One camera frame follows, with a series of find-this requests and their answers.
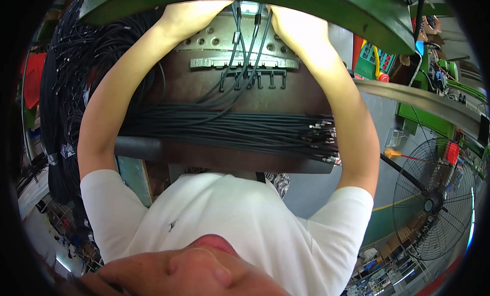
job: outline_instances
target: nose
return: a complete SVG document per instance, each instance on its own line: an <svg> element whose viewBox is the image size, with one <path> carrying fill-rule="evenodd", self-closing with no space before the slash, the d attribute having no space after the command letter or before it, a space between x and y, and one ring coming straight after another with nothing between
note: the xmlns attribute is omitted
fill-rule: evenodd
<svg viewBox="0 0 490 296"><path fill-rule="evenodd" d="M186 284L214 285L227 288L231 285L231 273L208 250L191 248L170 260L169 273Z"/></svg>

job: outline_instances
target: hand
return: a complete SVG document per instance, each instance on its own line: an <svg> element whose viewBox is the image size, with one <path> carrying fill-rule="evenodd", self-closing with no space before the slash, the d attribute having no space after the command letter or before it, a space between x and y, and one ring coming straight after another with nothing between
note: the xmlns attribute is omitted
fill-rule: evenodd
<svg viewBox="0 0 490 296"><path fill-rule="evenodd" d="M319 48L330 46L327 21L301 11L270 6L275 33L300 58L314 55Z"/></svg>
<svg viewBox="0 0 490 296"><path fill-rule="evenodd" d="M164 36L177 44L208 26L232 2L215 0L170 4L154 27L160 27Z"/></svg>

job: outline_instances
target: t-shirt sleeve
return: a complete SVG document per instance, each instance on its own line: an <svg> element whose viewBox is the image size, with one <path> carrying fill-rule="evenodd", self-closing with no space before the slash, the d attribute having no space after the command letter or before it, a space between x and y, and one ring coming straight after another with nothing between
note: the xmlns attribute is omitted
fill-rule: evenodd
<svg viewBox="0 0 490 296"><path fill-rule="evenodd" d="M122 257L148 209L113 170L98 170L81 183L83 205L104 263Z"/></svg>
<svg viewBox="0 0 490 296"><path fill-rule="evenodd" d="M312 255L332 295L340 295L352 275L372 207L369 192L344 187L336 190L328 203L303 223L313 238Z"/></svg>

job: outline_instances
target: orange broom head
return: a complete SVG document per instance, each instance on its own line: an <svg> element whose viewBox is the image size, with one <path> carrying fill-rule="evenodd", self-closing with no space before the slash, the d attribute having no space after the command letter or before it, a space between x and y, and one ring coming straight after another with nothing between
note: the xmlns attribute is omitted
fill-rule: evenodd
<svg viewBox="0 0 490 296"><path fill-rule="evenodd" d="M400 157L401 152L397 152L391 148L387 148L387 149L385 149L385 156L388 157L389 159L391 159L393 157Z"/></svg>

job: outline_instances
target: electric fan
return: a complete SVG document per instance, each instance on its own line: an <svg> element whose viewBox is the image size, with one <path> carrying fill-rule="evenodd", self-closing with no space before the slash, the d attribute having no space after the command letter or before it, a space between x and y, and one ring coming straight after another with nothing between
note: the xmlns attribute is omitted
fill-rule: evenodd
<svg viewBox="0 0 490 296"><path fill-rule="evenodd" d="M389 161L400 172L393 197L400 244L419 260L444 256L471 220L475 174L469 155L451 140L434 138L420 144L403 167Z"/></svg>

